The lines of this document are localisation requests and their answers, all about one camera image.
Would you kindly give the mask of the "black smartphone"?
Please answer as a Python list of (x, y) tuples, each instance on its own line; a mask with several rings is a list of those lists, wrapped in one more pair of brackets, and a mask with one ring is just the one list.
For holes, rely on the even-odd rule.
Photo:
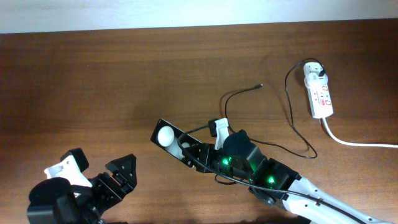
[(164, 119), (159, 119), (150, 140), (186, 166), (195, 167), (195, 163), (185, 157), (178, 146), (177, 140), (181, 134), (181, 129)]

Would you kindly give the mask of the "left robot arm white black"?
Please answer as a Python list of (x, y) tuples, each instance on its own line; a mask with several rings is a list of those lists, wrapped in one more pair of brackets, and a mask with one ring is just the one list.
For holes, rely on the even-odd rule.
[(136, 156), (128, 154), (106, 164), (87, 179), (83, 152), (68, 151), (60, 163), (45, 169), (47, 179), (29, 193), (29, 223), (107, 223), (103, 214), (122, 202), (137, 185)]

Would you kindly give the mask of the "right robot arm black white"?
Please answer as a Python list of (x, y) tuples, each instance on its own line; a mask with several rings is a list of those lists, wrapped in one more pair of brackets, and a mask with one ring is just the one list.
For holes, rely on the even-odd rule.
[(304, 217), (310, 223), (382, 223), (320, 190), (287, 165), (268, 159), (246, 132), (227, 135), (221, 146), (195, 143), (188, 147), (183, 133), (177, 144), (201, 172), (212, 172), (248, 186), (260, 201)]

